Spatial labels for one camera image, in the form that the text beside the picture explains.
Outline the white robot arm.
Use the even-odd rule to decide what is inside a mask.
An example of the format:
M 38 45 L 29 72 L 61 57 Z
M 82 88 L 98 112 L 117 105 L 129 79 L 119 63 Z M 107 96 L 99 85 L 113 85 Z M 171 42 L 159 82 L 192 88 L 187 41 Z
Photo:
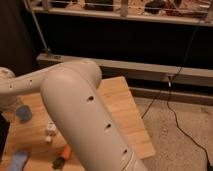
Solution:
M 86 171 L 148 171 L 97 93 L 101 69 L 73 60 L 0 79 L 0 103 L 38 91 L 56 127 Z

